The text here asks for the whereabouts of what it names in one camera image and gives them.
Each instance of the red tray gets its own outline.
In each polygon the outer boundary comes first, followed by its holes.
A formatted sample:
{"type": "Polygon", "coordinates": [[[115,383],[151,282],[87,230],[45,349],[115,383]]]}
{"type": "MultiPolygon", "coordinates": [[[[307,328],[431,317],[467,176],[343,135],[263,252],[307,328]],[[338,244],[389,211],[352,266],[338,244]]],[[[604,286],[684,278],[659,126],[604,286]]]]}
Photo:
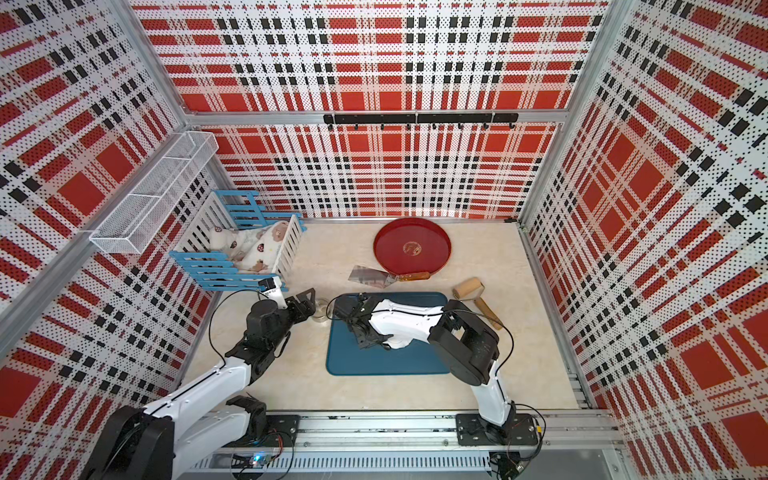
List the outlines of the red tray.
{"type": "Polygon", "coordinates": [[[390,273],[436,273],[451,256],[451,240],[435,223],[423,218],[399,218],[376,234],[373,254],[390,273]]]}

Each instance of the red plaid wall panel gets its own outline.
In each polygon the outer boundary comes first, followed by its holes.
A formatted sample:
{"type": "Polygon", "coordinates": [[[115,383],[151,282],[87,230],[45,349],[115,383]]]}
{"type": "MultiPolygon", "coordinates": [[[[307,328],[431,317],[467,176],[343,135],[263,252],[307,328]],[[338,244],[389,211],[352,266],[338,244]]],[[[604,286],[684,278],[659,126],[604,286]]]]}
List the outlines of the red plaid wall panel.
{"type": "Polygon", "coordinates": [[[608,1],[131,0],[191,111],[565,108],[608,1]]]}
{"type": "Polygon", "coordinates": [[[173,391],[210,294],[167,255],[201,174],[143,255],[96,253],[0,362],[0,478],[77,478],[104,421],[173,391]]]}
{"type": "Polygon", "coordinates": [[[647,477],[768,476],[767,16],[635,2],[531,226],[647,477]]]}
{"type": "Polygon", "coordinates": [[[556,124],[210,125],[237,188],[309,217],[517,217],[556,124]]]}
{"type": "Polygon", "coordinates": [[[0,309],[177,126],[102,2],[0,10],[0,309]]]}

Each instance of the blue cutting board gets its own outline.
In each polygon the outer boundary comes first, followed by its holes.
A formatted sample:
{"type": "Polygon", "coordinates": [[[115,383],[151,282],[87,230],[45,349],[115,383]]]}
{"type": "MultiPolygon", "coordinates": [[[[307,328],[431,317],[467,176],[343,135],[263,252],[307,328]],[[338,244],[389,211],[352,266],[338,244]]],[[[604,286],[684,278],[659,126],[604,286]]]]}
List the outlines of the blue cutting board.
{"type": "MultiPolygon", "coordinates": [[[[444,306],[448,299],[439,292],[402,292],[377,293],[382,299],[415,306],[444,306]]],[[[333,317],[338,312],[349,312],[357,302],[356,293],[340,296],[333,307],[333,317]]],[[[434,348],[428,343],[413,340],[401,349],[384,350],[381,346],[372,346],[361,350],[357,346],[355,334],[350,332],[346,323],[333,320],[328,341],[326,369],[331,375],[435,375],[448,373],[448,368],[440,361],[434,348]]]]}

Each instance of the scraper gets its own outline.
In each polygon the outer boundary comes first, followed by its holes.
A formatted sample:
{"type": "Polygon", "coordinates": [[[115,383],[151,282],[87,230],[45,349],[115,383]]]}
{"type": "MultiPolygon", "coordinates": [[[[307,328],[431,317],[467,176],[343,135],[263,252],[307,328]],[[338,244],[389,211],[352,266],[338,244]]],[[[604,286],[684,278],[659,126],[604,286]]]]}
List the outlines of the scraper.
{"type": "Polygon", "coordinates": [[[350,282],[362,283],[363,285],[374,286],[376,288],[386,288],[392,285],[394,282],[409,282],[411,280],[427,280],[430,277],[429,272],[418,273],[404,273],[403,275],[395,275],[394,273],[385,272],[383,270],[376,270],[374,268],[368,268],[367,266],[355,265],[352,268],[352,272],[349,274],[350,282]]]}

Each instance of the metal blade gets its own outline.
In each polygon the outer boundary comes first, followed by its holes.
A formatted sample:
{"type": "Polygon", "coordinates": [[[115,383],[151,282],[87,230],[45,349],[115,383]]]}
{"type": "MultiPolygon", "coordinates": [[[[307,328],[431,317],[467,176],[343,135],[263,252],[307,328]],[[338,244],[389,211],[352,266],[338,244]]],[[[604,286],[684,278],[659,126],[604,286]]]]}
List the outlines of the metal blade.
{"type": "Polygon", "coordinates": [[[386,288],[397,281],[397,276],[382,270],[368,268],[367,266],[355,265],[349,274],[348,280],[376,288],[386,288]]]}

